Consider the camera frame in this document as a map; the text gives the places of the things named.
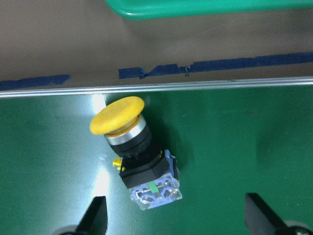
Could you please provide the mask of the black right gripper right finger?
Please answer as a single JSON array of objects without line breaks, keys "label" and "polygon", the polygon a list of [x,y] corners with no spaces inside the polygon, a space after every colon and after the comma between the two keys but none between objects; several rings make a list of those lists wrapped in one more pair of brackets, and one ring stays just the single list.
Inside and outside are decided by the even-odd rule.
[{"label": "black right gripper right finger", "polygon": [[245,195],[245,225],[250,235],[287,235],[289,227],[257,193]]}]

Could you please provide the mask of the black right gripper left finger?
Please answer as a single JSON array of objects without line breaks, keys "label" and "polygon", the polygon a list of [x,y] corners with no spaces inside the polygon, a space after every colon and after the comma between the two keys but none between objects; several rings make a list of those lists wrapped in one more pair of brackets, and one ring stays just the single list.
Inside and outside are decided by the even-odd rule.
[{"label": "black right gripper left finger", "polygon": [[105,235],[108,228],[108,212],[105,196],[93,198],[80,223],[75,235]]}]

